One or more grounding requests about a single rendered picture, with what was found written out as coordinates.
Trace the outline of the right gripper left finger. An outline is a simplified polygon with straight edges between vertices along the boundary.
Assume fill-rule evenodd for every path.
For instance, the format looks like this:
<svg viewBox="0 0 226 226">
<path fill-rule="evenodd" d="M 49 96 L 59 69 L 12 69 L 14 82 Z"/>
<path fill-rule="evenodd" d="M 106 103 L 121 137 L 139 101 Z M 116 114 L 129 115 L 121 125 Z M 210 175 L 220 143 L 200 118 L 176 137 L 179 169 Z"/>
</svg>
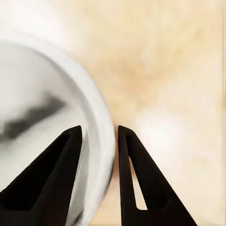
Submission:
<svg viewBox="0 0 226 226">
<path fill-rule="evenodd" d="M 82 146 L 64 131 L 0 193 L 0 226 L 65 226 Z"/>
</svg>

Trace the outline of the coffee cup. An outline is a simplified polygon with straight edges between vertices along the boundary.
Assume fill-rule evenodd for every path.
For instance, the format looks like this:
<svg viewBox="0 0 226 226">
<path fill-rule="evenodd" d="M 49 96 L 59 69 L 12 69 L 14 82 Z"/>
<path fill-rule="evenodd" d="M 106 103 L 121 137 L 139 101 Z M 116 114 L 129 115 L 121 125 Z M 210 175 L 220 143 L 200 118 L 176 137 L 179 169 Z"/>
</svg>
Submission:
<svg viewBox="0 0 226 226">
<path fill-rule="evenodd" d="M 62 48 L 0 28 L 0 193 L 78 125 L 82 146 L 65 226 L 87 226 L 109 189 L 116 156 L 110 108 L 88 71 Z"/>
</svg>

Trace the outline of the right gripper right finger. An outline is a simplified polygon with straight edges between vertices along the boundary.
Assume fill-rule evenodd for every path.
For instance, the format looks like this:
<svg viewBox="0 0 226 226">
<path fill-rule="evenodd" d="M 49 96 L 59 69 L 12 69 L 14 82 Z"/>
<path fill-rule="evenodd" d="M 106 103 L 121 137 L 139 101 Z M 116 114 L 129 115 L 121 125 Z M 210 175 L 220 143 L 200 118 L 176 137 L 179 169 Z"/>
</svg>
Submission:
<svg viewBox="0 0 226 226">
<path fill-rule="evenodd" d="M 198 226 L 136 133 L 118 126 L 122 226 Z M 137 208 L 129 157 L 147 206 Z"/>
</svg>

